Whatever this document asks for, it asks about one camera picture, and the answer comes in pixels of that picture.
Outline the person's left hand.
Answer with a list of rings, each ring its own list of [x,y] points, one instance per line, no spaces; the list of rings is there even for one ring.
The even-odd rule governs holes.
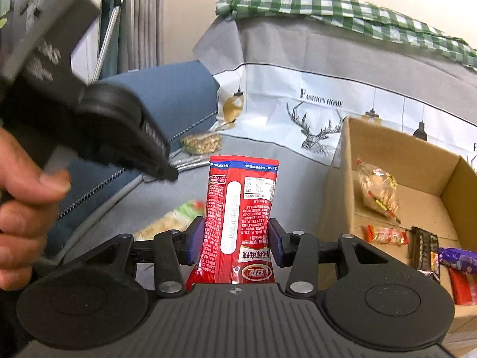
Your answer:
[[[12,196],[0,208],[2,290],[29,282],[70,189],[68,171],[43,172],[9,132],[1,131],[1,190]]]

